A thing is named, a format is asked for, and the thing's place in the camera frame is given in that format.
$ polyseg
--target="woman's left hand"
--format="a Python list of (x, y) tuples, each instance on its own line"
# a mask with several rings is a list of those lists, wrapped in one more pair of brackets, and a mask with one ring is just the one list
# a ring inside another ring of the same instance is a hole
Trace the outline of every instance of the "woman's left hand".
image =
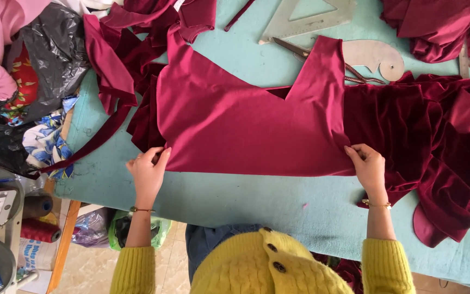
[(126, 163), (126, 167), (134, 177), (135, 206), (139, 209), (152, 209), (155, 197), (162, 185), (166, 163), (170, 158), (171, 148), (150, 148), (146, 153), (139, 153), (136, 159)]

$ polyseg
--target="scissors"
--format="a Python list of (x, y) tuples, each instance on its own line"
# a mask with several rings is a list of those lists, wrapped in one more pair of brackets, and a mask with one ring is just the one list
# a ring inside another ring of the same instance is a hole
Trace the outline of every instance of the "scissors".
[[(311, 50), (308, 50), (306, 48), (297, 46), (293, 43), (284, 41), (284, 40), (276, 38), (276, 37), (273, 37), (273, 40), (275, 41), (275, 43), (281, 45), (282, 47), (284, 47), (288, 50), (290, 50), (291, 52), (297, 53), (302, 58), (307, 59), (308, 56), (309, 56), (309, 53), (311, 52)], [(344, 64), (346, 65), (346, 70), (349, 70), (352, 74), (354, 74), (356, 76), (356, 77), (345, 76), (344, 79), (346, 81), (351, 81), (351, 82), (355, 82), (355, 83), (359, 83), (359, 84), (366, 84), (367, 82), (376, 82), (376, 83), (380, 83), (380, 84), (385, 84), (384, 81), (382, 81), (381, 79), (377, 79), (377, 78), (374, 78), (374, 77), (365, 78), (363, 75), (361, 75), (359, 72), (357, 72), (351, 65), (349, 65), (347, 63), (344, 63)]]

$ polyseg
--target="thread spool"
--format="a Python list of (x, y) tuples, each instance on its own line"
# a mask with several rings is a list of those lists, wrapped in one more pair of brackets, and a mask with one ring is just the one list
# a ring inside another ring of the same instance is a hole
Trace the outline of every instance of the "thread spool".
[(52, 207), (51, 196), (27, 196), (24, 198), (23, 219), (44, 217), (52, 211)]
[(21, 237), (53, 243), (61, 237), (61, 229), (57, 225), (37, 219), (23, 219), (21, 223)]

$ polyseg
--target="hand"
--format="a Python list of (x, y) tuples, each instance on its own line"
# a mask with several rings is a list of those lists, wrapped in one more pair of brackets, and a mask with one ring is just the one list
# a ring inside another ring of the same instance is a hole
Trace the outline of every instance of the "hand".
[(170, 158), (171, 148), (150, 148), (146, 153), (139, 153), (136, 159), (126, 163), (126, 167), (134, 176), (135, 206), (139, 209), (152, 209), (155, 197), (162, 185), (166, 163)]
[(385, 158), (365, 144), (344, 146), (346, 154), (355, 165), (358, 181), (366, 190), (370, 199), (374, 196), (387, 197), (385, 192)]

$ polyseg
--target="clear plastic triangle ruler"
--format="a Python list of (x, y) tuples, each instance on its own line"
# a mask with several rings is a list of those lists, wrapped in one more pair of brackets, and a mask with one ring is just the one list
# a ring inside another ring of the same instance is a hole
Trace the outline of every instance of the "clear plastic triangle ruler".
[(262, 33), (259, 44), (273, 42), (272, 37), (287, 38), (303, 35), (317, 30), (327, 29), (349, 23), (353, 18), (355, 0), (325, 0), (336, 10), (313, 15), (297, 20), (289, 20), (300, 0), (282, 0), (277, 11)]

